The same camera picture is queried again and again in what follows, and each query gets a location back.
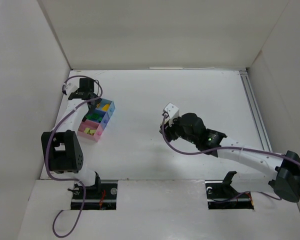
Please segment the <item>yellow hollow curved lego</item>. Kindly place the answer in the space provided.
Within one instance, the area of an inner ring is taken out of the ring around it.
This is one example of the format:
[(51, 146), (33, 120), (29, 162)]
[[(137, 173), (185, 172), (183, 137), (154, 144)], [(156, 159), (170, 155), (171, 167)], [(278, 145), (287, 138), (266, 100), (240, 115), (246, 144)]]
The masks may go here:
[(105, 104), (105, 105), (101, 108), (101, 110), (104, 111), (104, 112), (106, 112), (106, 111), (108, 111), (109, 107), (110, 107), (110, 104)]

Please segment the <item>green lego plate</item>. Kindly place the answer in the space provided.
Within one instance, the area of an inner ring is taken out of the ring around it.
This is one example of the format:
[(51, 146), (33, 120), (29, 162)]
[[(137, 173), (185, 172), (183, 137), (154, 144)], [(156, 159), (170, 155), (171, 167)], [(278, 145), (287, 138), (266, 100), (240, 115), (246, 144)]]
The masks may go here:
[(94, 122), (98, 122), (98, 123), (101, 122), (103, 119), (103, 117), (97, 113), (89, 114), (86, 118), (90, 121), (94, 121)]

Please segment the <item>lime green lego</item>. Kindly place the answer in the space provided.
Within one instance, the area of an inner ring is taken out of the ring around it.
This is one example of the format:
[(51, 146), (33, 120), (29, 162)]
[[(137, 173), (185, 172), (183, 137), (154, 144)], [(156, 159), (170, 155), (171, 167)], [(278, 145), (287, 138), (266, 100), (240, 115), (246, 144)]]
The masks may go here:
[(87, 135), (94, 136), (96, 134), (96, 131), (97, 131), (96, 129), (86, 127), (83, 132)]

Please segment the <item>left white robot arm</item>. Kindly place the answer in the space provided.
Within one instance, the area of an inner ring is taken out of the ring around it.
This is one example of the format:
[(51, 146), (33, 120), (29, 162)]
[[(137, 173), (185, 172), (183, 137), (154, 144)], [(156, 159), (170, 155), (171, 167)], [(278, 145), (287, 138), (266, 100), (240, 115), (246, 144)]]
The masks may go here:
[[(79, 78), (79, 87), (67, 91), (69, 80)], [(47, 175), (55, 181), (76, 181), (83, 190), (101, 192), (101, 179), (97, 172), (84, 164), (84, 154), (77, 131), (101, 102), (103, 89), (98, 80), (85, 75), (72, 76), (65, 80), (61, 89), (67, 96), (66, 110), (61, 120), (51, 131), (41, 135), (44, 165)]]

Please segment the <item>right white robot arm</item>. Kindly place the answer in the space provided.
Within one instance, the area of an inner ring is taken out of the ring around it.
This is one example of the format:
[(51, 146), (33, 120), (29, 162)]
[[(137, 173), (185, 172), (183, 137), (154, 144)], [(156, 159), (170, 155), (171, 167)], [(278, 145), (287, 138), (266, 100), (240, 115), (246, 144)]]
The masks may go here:
[(229, 171), (220, 184), (223, 191), (236, 191), (238, 195), (272, 191), (279, 200), (300, 201), (300, 156), (296, 152), (275, 153), (247, 147), (225, 133), (206, 128), (195, 113), (171, 117), (164, 111), (162, 116), (159, 132), (173, 151), (230, 160), (262, 173), (255, 178)]

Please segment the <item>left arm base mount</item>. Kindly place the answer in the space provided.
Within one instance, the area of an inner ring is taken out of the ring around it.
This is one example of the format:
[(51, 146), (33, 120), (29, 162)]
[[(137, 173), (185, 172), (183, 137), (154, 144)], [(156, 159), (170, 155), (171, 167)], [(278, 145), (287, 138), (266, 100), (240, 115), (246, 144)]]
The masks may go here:
[[(72, 193), (70, 209), (80, 210), (83, 201), (83, 187), (75, 183), (73, 188), (68, 188), (67, 190)], [(102, 180), (100, 191), (94, 189), (92, 186), (87, 187), (83, 210), (116, 210), (117, 194), (117, 180)]]

